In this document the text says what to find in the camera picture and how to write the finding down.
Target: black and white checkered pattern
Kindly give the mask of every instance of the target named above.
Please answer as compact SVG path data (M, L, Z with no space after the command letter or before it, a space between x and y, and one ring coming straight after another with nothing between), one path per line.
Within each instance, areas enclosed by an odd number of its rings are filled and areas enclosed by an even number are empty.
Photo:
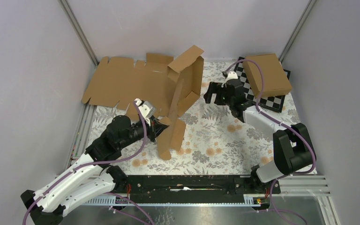
M291 72L289 70L284 69L286 76L289 79ZM244 84L243 89L245 92L246 99L253 101L256 103L256 98L253 94L252 89L250 88L250 84L248 79L246 78L246 73L243 69L242 63L238 63L235 65L234 72L237 73L239 80ZM275 97L263 97L260 99L259 105L263 108L272 110L274 112L280 113L282 112L282 107L284 106L285 95L275 96Z

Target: gray wall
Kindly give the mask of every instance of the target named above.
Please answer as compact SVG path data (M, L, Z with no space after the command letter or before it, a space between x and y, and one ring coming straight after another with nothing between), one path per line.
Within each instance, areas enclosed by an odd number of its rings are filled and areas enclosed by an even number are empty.
M360 224L360 1L318 1L284 67L340 221Z
M92 68L58 1L0 0L0 225L63 171Z
M146 52L205 59L284 49L308 0L100 0L69 3L98 59Z

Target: flattened cardboard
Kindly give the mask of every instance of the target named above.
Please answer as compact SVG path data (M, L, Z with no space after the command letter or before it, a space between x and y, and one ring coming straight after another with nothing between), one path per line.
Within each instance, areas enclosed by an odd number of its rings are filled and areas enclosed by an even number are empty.
M147 53L146 61L136 63L131 58L104 57L82 102L127 109L126 115L132 120L138 119L136 109L130 105L135 98L151 102L157 109L154 116L166 116L172 124L162 132L158 142L159 156L168 160L171 158L169 149L179 150L184 136L186 125L178 117L201 94L202 53L203 50L194 45L176 59L159 53Z
M262 69L264 75L263 98L287 95L292 90L292 86L284 74L284 69L275 53L247 56L245 59L255 61ZM259 69L252 62L245 61L242 65L253 94L258 96L262 90L262 79Z

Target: unfolded cardboard box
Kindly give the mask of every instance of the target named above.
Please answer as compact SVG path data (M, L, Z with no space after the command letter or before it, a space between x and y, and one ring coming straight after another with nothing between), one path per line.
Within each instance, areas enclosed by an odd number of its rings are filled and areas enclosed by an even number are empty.
M171 158L169 149L180 150L186 124L179 120L201 94L203 50L192 46L176 59L147 53L146 61L104 57L90 81L82 102L126 110L135 98L151 102L154 116L163 116L169 127L157 138L158 155ZM130 105L127 116L138 119Z
M276 54L253 55L247 56L245 59L255 61L262 69L264 75L263 98L286 95L292 90ZM242 65L253 94L257 97L262 91L262 78L259 69L254 63L248 61L244 61Z

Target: floral tablecloth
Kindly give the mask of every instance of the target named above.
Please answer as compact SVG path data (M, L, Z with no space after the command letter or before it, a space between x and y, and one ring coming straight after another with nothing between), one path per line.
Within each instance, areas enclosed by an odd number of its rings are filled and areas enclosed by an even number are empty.
M209 82L223 82L221 71L231 63L205 62L201 97L180 118L187 124L179 151L172 150L172 159L161 160L157 146L148 143L135 158L118 165L127 175L190 175L190 174L249 174L250 168L273 160L272 141L251 125L234 118L228 106L206 104L202 95ZM285 98L282 113L264 110L288 124L299 122L291 94ZM101 135L116 115L125 111L98 106L94 114L88 145ZM138 150L135 143L122 150L128 157Z

